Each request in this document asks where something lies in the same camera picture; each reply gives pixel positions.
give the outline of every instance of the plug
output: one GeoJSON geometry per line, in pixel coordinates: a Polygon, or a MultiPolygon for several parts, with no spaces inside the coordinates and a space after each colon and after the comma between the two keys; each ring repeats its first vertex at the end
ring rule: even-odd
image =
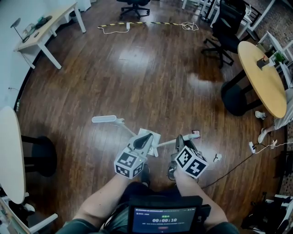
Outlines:
{"type": "Polygon", "coordinates": [[[253,143],[250,141],[248,145],[249,145],[249,147],[250,147],[251,152],[252,152],[253,154],[255,154],[255,147],[254,147],[253,143]]]}

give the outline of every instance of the white wall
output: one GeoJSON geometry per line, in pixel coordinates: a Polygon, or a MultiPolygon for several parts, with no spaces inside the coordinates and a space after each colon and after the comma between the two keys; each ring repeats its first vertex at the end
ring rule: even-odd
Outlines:
{"type": "MultiPolygon", "coordinates": [[[[0,1],[0,109],[14,106],[18,91],[8,88],[19,90],[30,68],[22,55],[13,51],[20,38],[10,26],[20,17],[16,29],[22,32],[29,23],[35,23],[47,11],[43,0],[0,1]]],[[[27,57],[33,61],[38,51],[37,47],[27,49],[27,57]]]]}

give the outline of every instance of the white sneaker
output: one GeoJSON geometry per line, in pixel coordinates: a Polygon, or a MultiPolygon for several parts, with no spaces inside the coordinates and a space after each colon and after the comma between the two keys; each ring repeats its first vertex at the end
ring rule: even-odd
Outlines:
{"type": "Polygon", "coordinates": [[[266,131],[264,128],[261,129],[260,135],[258,136],[258,143],[262,143],[262,141],[264,140],[266,136],[266,131]]]}
{"type": "Polygon", "coordinates": [[[256,111],[255,112],[255,117],[257,117],[258,119],[260,118],[260,119],[264,120],[266,118],[266,113],[256,111]]]}

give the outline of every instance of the white cable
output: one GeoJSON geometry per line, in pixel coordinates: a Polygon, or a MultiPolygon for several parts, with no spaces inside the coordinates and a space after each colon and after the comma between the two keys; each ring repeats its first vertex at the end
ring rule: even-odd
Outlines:
{"type": "Polygon", "coordinates": [[[108,33],[105,33],[103,27],[98,27],[98,29],[102,29],[104,34],[112,34],[112,33],[116,33],[116,32],[108,32],[108,33]]]}
{"type": "MultiPolygon", "coordinates": [[[[281,145],[285,145],[285,144],[291,144],[291,143],[293,143],[293,141],[289,141],[289,142],[285,142],[285,143],[283,143],[283,144],[276,145],[277,142],[278,142],[278,140],[275,140],[275,141],[273,140],[272,144],[267,145],[265,148],[267,148],[267,147],[270,146],[271,149],[274,149],[275,147],[279,147],[279,146],[281,146],[281,145]]],[[[258,152],[255,152],[255,154],[258,154],[259,152],[263,151],[265,148],[261,149],[261,150],[258,151],[258,152]]]]}
{"type": "Polygon", "coordinates": [[[181,25],[182,25],[182,28],[184,30],[188,30],[188,31],[196,31],[196,30],[198,30],[198,26],[194,22],[193,23],[185,22],[185,23],[182,23],[181,25]]]}

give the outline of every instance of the black table base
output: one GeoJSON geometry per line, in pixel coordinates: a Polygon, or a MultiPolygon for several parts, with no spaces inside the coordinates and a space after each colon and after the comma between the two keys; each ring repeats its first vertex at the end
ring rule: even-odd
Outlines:
{"type": "Polygon", "coordinates": [[[24,157],[25,171],[37,171],[45,177],[52,176],[57,167],[57,154],[51,140],[44,136],[38,138],[22,136],[22,141],[33,144],[32,156],[24,157]]]}
{"type": "Polygon", "coordinates": [[[231,81],[225,82],[221,88],[221,97],[226,109],[235,116],[242,116],[248,110],[251,110],[262,104],[260,99],[247,104],[245,94],[253,89],[248,85],[241,89],[237,83],[246,76],[244,70],[236,75],[231,81]]]}

